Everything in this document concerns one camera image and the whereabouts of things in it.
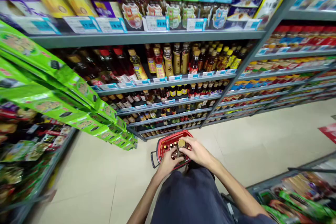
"red shopping basket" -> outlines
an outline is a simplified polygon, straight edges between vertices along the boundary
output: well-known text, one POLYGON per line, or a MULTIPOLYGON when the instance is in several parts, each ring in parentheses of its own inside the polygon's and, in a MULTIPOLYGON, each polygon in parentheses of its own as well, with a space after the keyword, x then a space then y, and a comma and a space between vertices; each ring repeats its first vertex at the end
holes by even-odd
MULTIPOLYGON (((156 167, 159 166, 159 164, 161 164, 161 161, 163 159, 163 156, 164 156, 165 152, 169 151, 168 149, 164 149, 163 146, 164 145, 169 146, 170 144, 174 144, 174 142, 178 142, 178 140, 181 137, 193 137, 193 136, 189 133, 189 131, 182 130, 180 132, 177 132, 177 133, 169 135, 169 136, 165 136, 165 137, 160 138, 158 140, 156 151, 153 151, 153 152, 150 153, 150 156, 151 156, 150 158, 152 160, 153 168, 156 168, 156 167), (156 152, 156 157, 157 157, 157 161, 158 161, 157 165, 154 165, 154 160, 153 160, 153 153, 155 153, 155 152, 156 152)), ((187 164, 189 162, 190 162, 190 158, 188 156, 186 156, 185 160, 182 161, 181 163, 177 164, 173 170, 176 170, 176 169, 184 166, 185 164, 187 164)))

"hand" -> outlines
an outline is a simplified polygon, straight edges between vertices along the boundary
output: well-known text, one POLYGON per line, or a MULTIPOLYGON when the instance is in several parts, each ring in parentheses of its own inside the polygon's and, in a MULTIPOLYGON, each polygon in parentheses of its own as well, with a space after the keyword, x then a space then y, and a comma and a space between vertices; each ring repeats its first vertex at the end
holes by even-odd
POLYGON ((164 157, 163 157, 163 160, 156 172, 156 175, 161 179, 163 180, 166 176, 168 176, 172 170, 174 169, 174 167, 182 162, 184 160, 183 157, 179 157, 179 158, 176 158, 176 159, 172 159, 172 154, 173 152, 176 150, 176 147, 172 148, 170 151, 167 151, 165 154, 164 154, 164 157))
POLYGON ((190 157, 191 160, 194 160, 199 165, 204 166, 205 168, 211 170, 211 168, 216 163, 217 159, 210 154, 210 152, 195 138, 191 137, 181 137, 185 142, 191 145, 192 151, 187 150, 186 148, 180 148, 180 152, 183 152, 190 157))

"basket handle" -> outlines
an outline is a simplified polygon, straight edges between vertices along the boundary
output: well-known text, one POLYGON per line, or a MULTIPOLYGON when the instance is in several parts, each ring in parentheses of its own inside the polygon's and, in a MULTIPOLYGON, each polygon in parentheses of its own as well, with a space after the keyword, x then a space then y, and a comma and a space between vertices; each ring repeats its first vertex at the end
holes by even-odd
POLYGON ((153 168, 155 169, 156 167, 159 166, 160 163, 158 163, 157 166, 154 165, 153 153, 156 153, 156 151, 150 153, 150 156, 151 156, 150 158, 151 158, 151 160, 152 160, 152 165, 153 165, 153 168))

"tiled floor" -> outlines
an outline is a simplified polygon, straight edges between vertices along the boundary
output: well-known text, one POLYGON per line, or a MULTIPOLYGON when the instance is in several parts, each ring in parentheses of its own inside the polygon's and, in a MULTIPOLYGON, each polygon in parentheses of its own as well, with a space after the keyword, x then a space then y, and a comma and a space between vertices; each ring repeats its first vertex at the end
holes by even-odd
MULTIPOLYGON (((330 117, 335 114, 333 99, 190 132, 249 186, 335 151, 336 145, 318 130, 335 123, 330 117)), ((157 141, 140 141, 137 150, 126 152, 79 133, 60 169, 54 199, 39 206, 31 223, 126 223, 155 173, 150 153, 157 141)))

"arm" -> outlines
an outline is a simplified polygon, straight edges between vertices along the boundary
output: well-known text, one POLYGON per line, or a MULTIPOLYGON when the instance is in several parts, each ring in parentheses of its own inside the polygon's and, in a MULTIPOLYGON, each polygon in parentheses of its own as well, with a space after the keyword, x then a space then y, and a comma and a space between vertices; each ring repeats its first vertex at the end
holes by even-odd
POLYGON ((140 202, 136 206, 135 210, 133 211, 130 219, 128 220, 127 224, 144 224, 151 207, 153 198, 155 196, 156 190, 158 189, 159 185, 161 184, 162 180, 168 176, 177 163, 183 161, 182 157, 179 157, 175 160, 172 159, 172 153, 176 150, 176 147, 167 151, 164 154, 163 160, 152 177, 144 195, 142 196, 140 202))
POLYGON ((221 181, 227 189, 239 210, 251 217, 263 214, 269 217, 263 207, 253 198, 253 196, 243 187, 221 164, 221 162, 211 155, 208 150, 194 138, 182 137, 184 141, 192 146, 192 151, 181 148, 180 151, 188 155, 196 163, 209 169, 221 181))

